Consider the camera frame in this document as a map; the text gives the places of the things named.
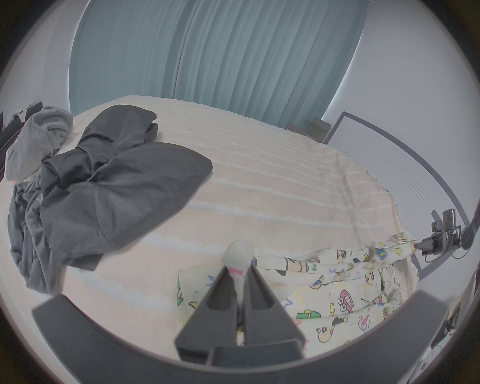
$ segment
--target gray garment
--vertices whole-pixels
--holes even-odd
[[[7,180],[22,182],[54,156],[72,132],[72,115],[57,107],[45,107],[30,117],[15,143],[8,149]]]
[[[121,126],[122,116],[130,129]],[[77,148],[46,160],[34,181],[15,187],[8,230],[29,288],[58,293],[66,265],[148,233],[182,209],[210,174],[211,161],[190,149],[145,144],[156,137],[155,118],[137,107],[109,108]]]

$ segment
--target bed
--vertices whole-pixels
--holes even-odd
[[[88,123],[115,104],[158,115],[158,141],[188,147],[214,170],[177,215],[96,271],[68,267],[63,294],[88,317],[148,352],[178,358],[177,279],[180,270],[215,264],[233,241],[256,252],[298,258],[322,248],[359,249],[402,231],[390,193],[349,156],[313,140],[238,114],[181,100],[126,96],[74,118],[60,153],[76,146]],[[61,367],[31,310],[49,296],[28,290],[9,253],[12,184],[0,183],[0,294],[20,333],[42,360]],[[407,296],[418,276],[406,259],[397,269]],[[65,382],[73,377],[64,372]]]

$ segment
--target curtain fold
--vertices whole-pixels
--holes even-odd
[[[72,50],[74,114],[125,95],[176,98],[272,125],[321,118],[368,0],[92,0]]]

